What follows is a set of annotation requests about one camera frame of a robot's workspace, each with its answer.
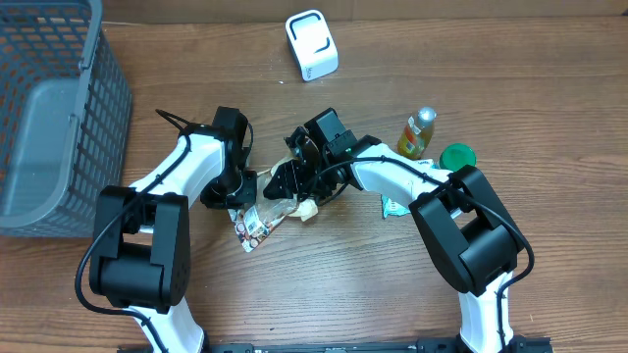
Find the brown snack packet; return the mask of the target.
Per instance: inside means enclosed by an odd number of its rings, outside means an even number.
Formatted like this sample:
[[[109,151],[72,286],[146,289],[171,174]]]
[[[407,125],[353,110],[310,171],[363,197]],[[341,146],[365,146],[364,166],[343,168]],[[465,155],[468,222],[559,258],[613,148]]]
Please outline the brown snack packet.
[[[280,164],[292,160],[285,156],[271,169],[257,173],[257,196],[254,204],[243,209],[229,209],[236,236],[246,253],[256,249],[279,226],[284,218],[300,218],[303,222],[318,214],[313,200],[297,202],[296,198],[269,200],[263,190],[271,181]]]

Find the mint green wet wipes pack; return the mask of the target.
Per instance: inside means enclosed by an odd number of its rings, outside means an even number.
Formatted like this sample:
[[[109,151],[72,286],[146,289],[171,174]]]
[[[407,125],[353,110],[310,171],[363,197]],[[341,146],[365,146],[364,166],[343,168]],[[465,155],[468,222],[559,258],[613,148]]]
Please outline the mint green wet wipes pack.
[[[387,196],[382,196],[381,200],[382,200],[382,214],[383,214],[384,219],[386,219],[389,216],[403,217],[405,215],[410,214],[410,211],[407,208],[403,207],[399,203],[392,201]]]

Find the yellow oil bottle silver cap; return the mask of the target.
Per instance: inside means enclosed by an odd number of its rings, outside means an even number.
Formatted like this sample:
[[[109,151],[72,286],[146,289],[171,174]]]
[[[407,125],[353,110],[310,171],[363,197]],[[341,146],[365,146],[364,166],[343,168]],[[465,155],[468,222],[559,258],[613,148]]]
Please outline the yellow oil bottle silver cap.
[[[422,158],[433,137],[437,115],[433,108],[425,106],[408,118],[396,145],[399,155],[411,160]]]

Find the green lid glass jar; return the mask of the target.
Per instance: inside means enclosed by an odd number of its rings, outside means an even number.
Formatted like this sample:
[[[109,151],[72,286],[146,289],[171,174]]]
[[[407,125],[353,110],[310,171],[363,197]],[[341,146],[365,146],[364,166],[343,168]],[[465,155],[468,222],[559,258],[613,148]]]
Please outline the green lid glass jar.
[[[466,144],[450,144],[439,158],[439,167],[442,170],[457,172],[465,166],[475,167],[477,156],[474,150]]]

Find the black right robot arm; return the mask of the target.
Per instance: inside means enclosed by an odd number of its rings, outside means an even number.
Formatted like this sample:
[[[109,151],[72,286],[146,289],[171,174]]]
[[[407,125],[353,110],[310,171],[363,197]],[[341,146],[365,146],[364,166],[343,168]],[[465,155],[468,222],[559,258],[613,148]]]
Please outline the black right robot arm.
[[[485,176],[475,167],[457,172],[422,167],[379,139],[298,127],[287,137],[293,158],[277,167],[263,195],[269,200],[334,198],[338,185],[379,193],[407,208],[428,254],[459,295],[458,336],[470,352],[516,352],[508,319],[508,288],[520,230]]]

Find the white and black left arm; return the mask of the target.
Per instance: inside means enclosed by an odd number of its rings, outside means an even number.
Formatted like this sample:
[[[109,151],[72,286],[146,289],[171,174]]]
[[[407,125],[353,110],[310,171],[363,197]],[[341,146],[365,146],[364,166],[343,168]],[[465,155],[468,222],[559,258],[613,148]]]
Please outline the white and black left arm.
[[[152,352],[207,352],[206,331],[184,298],[191,273],[189,209],[237,210],[256,198],[256,176],[246,169],[253,136],[249,123],[189,124],[176,149],[153,172],[129,187],[107,186],[97,201],[93,242],[77,280],[89,275],[91,291],[107,308],[77,297],[99,314],[136,320]]]

